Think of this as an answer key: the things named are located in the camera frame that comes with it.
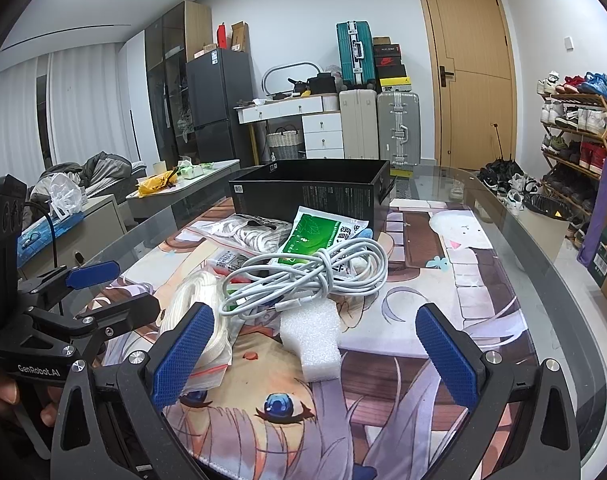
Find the person's left hand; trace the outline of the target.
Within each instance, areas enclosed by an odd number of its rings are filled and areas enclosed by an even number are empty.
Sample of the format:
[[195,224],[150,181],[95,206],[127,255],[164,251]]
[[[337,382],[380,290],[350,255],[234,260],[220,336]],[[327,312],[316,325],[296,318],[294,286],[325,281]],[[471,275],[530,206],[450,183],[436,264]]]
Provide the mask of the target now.
[[[52,427],[57,416],[58,402],[60,402],[63,390],[61,388],[48,387],[46,391],[51,402],[41,411],[40,417],[47,427]],[[18,385],[12,378],[0,373],[0,415],[11,415],[18,404]]]

